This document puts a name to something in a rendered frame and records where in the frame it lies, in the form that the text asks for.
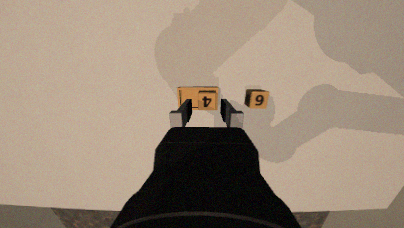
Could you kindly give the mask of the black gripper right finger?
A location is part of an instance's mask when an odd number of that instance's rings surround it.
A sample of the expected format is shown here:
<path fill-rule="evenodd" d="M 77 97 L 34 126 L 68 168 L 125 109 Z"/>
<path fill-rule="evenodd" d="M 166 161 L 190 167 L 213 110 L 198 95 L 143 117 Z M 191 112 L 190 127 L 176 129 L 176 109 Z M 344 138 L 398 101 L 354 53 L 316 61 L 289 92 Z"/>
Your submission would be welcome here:
<path fill-rule="evenodd" d="M 242 129 L 244 113 L 236 111 L 227 99 L 221 99 L 220 114 L 227 127 L 238 127 Z"/>

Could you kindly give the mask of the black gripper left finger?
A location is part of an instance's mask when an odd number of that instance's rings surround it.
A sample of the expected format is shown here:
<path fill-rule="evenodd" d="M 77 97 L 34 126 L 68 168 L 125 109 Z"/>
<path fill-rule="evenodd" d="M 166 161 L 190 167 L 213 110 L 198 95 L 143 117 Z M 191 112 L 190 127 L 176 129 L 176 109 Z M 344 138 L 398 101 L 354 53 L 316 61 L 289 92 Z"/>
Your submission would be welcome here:
<path fill-rule="evenodd" d="M 170 126 L 173 127 L 185 127 L 189 122 L 192 115 L 192 99 L 186 99 L 183 104 L 177 109 L 177 111 L 171 111 L 169 113 Z"/>

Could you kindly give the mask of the orange rectangular tray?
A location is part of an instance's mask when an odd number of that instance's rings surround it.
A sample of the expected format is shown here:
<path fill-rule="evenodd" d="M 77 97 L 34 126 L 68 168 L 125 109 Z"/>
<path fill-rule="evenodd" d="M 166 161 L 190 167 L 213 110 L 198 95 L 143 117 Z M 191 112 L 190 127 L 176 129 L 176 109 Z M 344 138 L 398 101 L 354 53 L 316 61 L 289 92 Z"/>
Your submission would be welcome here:
<path fill-rule="evenodd" d="M 198 110 L 198 92 L 200 90 L 214 90 L 216 92 L 216 110 L 218 106 L 218 87 L 178 87 L 178 108 L 186 99 L 192 99 L 192 110 Z"/>

